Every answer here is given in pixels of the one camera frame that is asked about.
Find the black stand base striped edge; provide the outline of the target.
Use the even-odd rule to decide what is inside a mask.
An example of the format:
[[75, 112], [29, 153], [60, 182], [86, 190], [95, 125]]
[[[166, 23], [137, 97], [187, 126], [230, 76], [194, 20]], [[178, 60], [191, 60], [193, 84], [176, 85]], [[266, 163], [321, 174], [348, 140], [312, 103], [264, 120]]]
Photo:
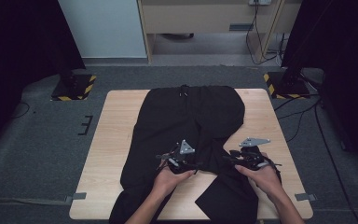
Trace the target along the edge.
[[298, 69], [288, 68], [284, 71], [270, 71], [263, 78], [273, 99], [310, 97], [310, 91], [306, 87]]
[[90, 74], [60, 76], [60, 80], [51, 94], [52, 101], [85, 100], [93, 87], [96, 76]]

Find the black pants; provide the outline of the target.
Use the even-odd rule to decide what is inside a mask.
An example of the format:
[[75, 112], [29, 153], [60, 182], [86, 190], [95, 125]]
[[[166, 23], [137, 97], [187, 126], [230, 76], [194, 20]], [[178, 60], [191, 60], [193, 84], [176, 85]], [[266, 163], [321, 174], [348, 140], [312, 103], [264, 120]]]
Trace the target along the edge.
[[216, 174], [196, 205], [213, 224], [255, 224], [258, 197], [248, 178], [229, 161], [224, 144], [243, 124], [245, 107], [227, 86], [160, 88], [150, 91], [134, 125], [119, 194], [109, 224], [124, 224], [152, 189], [159, 160], [186, 140], [196, 152], [191, 163]]

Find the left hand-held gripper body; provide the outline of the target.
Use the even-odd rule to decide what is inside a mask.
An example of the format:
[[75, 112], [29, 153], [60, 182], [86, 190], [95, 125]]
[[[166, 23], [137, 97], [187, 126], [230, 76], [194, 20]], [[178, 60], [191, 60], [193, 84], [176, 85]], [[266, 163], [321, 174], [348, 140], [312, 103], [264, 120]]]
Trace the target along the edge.
[[189, 161], [189, 156], [195, 152], [196, 149], [186, 140], [177, 143], [166, 159], [171, 171], [174, 174], [181, 174], [189, 170], [195, 170], [196, 165]]

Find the black curtain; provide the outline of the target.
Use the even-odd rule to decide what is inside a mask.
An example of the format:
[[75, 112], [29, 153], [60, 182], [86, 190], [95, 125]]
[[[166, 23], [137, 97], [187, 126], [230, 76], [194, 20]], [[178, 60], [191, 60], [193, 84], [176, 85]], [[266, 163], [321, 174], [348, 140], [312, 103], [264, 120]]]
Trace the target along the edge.
[[27, 85], [84, 67], [59, 0], [0, 0], [0, 132]]
[[324, 71], [324, 103], [358, 153], [358, 0], [302, 0], [282, 65]]

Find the light wooden desk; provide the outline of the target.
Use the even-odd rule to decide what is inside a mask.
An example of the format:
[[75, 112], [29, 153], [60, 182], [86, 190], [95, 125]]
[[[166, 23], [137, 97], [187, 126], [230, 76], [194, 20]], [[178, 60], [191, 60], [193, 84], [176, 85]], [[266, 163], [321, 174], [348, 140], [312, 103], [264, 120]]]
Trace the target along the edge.
[[272, 0], [249, 6], [249, 0], [137, 0], [145, 51], [152, 58], [161, 34], [245, 32], [255, 59], [267, 59], [276, 34], [289, 34], [303, 0]]

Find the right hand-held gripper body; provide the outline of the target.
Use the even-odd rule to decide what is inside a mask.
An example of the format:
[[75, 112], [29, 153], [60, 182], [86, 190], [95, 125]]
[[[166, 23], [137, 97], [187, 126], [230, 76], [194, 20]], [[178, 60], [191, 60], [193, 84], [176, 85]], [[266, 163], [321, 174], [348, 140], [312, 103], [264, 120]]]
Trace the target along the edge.
[[241, 147], [241, 165], [257, 171], [269, 164], [267, 159], [262, 155], [258, 146], [269, 143], [269, 139], [247, 137], [240, 143]]

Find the person's right hand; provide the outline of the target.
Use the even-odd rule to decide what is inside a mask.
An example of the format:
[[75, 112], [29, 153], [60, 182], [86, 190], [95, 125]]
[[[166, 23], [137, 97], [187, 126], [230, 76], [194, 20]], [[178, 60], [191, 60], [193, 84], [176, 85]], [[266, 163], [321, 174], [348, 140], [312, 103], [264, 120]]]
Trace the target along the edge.
[[281, 181], [270, 164], [263, 166], [257, 171], [250, 170], [241, 165], [235, 165], [235, 169], [241, 174], [250, 177], [266, 193], [271, 201], [274, 202], [282, 193]]

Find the black tape floor mark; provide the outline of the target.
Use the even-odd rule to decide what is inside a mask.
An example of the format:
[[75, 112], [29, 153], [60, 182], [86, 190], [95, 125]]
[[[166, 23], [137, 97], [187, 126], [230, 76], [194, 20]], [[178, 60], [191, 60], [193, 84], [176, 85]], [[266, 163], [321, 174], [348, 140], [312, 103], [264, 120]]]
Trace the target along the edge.
[[91, 125], [92, 120], [93, 120], [93, 116], [92, 115], [87, 115], [85, 117], [85, 119], [87, 121], [81, 123], [81, 127], [83, 128], [83, 130], [80, 133], [78, 133], [78, 135], [87, 135], [88, 132], [89, 132], [90, 125]]

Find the person's left hand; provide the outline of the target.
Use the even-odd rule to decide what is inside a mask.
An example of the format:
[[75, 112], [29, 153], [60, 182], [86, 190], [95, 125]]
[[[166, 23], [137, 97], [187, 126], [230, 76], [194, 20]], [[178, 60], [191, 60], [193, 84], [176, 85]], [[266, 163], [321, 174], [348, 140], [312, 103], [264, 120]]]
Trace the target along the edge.
[[169, 168], [163, 168], [157, 175], [154, 181], [154, 186], [151, 190], [151, 197], [156, 201], [162, 201], [183, 181], [189, 179], [194, 170], [186, 171], [181, 174], [174, 174]]

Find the white cabinet panel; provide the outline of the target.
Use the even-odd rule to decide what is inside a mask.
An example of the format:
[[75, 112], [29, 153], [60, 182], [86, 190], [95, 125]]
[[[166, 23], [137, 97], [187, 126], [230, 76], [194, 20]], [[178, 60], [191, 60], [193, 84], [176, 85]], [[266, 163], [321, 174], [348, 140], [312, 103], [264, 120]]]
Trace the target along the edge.
[[145, 58], [137, 0], [59, 0], [83, 58]]

